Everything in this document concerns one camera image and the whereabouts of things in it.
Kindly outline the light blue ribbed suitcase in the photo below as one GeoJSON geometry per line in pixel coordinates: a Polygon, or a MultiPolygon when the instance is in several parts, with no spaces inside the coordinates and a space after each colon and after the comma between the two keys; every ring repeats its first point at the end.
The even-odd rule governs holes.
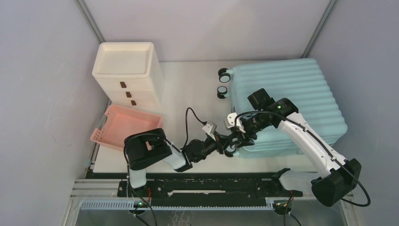
{"type": "Polygon", "coordinates": [[[221,68],[219,80],[230,85],[231,110],[248,124],[253,145],[238,148],[241,158],[300,154],[300,148],[278,130],[282,117],[300,113],[316,134],[333,145],[348,130],[345,119],[317,61],[313,58],[268,61],[221,68]]]}

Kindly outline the pink perforated plastic basket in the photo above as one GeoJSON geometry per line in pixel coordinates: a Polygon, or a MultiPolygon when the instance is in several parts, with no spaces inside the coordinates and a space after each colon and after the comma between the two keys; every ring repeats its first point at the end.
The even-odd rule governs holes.
{"type": "Polygon", "coordinates": [[[119,105],[110,105],[104,116],[105,124],[93,131],[90,140],[119,151],[127,137],[162,127],[161,116],[119,105]]]}

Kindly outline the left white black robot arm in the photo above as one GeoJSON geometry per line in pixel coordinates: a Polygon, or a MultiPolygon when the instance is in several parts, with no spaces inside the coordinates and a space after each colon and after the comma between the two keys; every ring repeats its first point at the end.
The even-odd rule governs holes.
{"type": "Polygon", "coordinates": [[[124,157],[128,166],[129,191],[142,196],[147,190],[146,169],[160,161],[176,172],[185,172],[193,163],[205,160],[214,151],[232,157],[227,136],[217,132],[207,134],[204,141],[194,139],[178,149],[166,137],[163,129],[153,129],[127,137],[124,140],[124,157]]]}

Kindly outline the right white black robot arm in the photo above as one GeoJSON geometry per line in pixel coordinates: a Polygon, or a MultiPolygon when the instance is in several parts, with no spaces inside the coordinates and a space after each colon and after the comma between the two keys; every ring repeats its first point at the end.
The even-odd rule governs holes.
{"type": "Polygon", "coordinates": [[[265,89],[259,89],[248,100],[253,111],[231,113],[226,127],[231,131],[229,145],[238,149],[255,144],[257,133],[273,126],[286,134],[305,154],[316,169],[315,173],[286,168],[277,173],[272,191],[284,196],[290,190],[312,193],[324,206],[331,207],[356,186],[365,192],[359,181],[360,162],[348,160],[334,150],[309,126],[299,109],[287,98],[275,101],[265,89]]]}

